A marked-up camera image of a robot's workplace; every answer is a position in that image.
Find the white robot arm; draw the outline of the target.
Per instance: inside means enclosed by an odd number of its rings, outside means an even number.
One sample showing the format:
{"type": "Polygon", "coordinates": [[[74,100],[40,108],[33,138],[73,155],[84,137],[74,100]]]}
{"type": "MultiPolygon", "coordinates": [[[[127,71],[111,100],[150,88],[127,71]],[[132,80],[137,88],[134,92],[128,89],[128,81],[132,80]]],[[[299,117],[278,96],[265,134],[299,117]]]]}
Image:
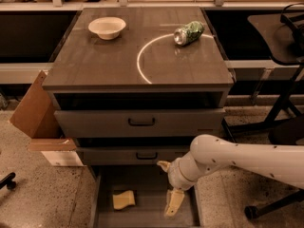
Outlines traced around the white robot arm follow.
{"type": "Polygon", "coordinates": [[[227,142],[213,135],[199,135],[190,150],[174,161],[159,161],[167,173],[172,188],[167,191],[164,214],[176,215],[184,199],[184,192],[198,179],[223,167],[235,166],[298,189],[297,192],[262,208],[247,206],[247,219],[257,219],[279,208],[304,200],[304,146],[277,144],[246,144],[227,142]]]}

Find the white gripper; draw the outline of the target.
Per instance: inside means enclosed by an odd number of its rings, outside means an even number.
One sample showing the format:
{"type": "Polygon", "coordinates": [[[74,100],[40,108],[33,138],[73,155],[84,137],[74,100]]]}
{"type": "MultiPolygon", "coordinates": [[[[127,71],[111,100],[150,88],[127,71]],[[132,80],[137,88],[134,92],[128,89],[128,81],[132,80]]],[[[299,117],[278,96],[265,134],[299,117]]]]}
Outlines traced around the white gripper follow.
{"type": "Polygon", "coordinates": [[[166,217],[174,217],[182,205],[183,191],[190,189],[198,180],[197,166],[194,160],[188,158],[158,161],[157,166],[167,173],[169,183],[175,188],[167,191],[164,209],[166,217]]]}

